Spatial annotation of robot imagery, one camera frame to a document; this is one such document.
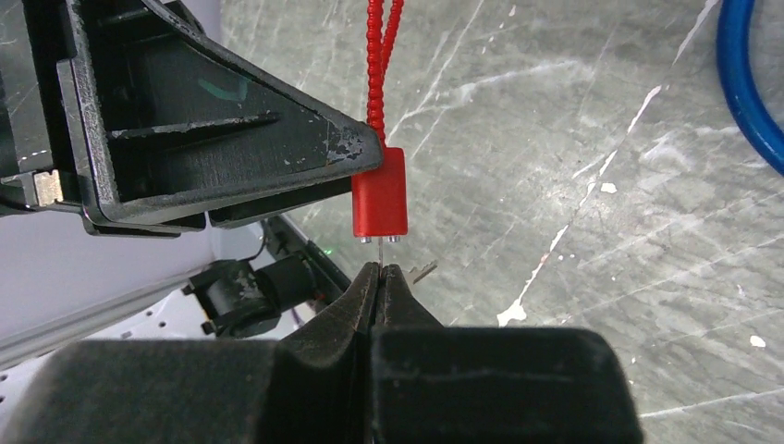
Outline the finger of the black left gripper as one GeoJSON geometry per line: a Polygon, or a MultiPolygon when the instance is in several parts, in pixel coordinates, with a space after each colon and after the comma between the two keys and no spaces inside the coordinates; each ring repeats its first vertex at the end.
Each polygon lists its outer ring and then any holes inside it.
{"type": "Polygon", "coordinates": [[[239,228],[350,191],[351,178],[337,179],[151,226],[97,223],[83,210],[82,224],[93,236],[177,238],[184,233],[203,231],[208,224],[214,228],[239,228]]]}

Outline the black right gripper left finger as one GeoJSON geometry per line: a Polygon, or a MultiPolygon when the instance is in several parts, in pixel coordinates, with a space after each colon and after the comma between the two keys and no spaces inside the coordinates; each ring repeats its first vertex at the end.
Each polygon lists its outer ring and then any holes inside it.
{"type": "Polygon", "coordinates": [[[365,443],[380,268],[281,340],[82,340],[56,352],[5,443],[365,443]]]}

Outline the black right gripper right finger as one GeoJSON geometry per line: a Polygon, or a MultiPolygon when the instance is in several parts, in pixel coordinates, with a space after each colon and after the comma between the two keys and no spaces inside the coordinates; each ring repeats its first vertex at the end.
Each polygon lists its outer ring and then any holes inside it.
{"type": "Polygon", "coordinates": [[[377,443],[641,443],[619,358],[581,327],[445,327],[387,266],[370,333],[377,443]]]}

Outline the red cable padlock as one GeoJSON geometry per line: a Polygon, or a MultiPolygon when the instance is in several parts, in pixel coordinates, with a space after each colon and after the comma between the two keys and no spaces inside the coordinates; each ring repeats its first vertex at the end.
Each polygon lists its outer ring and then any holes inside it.
{"type": "Polygon", "coordinates": [[[351,178],[353,234],[363,243],[396,241],[409,231],[405,154],[386,144],[385,80],[405,2],[393,0],[389,13],[382,1],[367,6],[366,62],[368,100],[366,121],[382,148],[380,167],[351,178]]]}

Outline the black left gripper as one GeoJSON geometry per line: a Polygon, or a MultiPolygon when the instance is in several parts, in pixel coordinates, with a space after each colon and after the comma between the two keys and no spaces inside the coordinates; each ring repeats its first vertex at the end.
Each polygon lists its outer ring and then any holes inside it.
{"type": "Polygon", "coordinates": [[[66,201],[50,210],[159,225],[381,162],[369,126],[214,42],[180,3],[1,4],[2,216],[43,210],[34,177],[54,170],[66,201]]]}

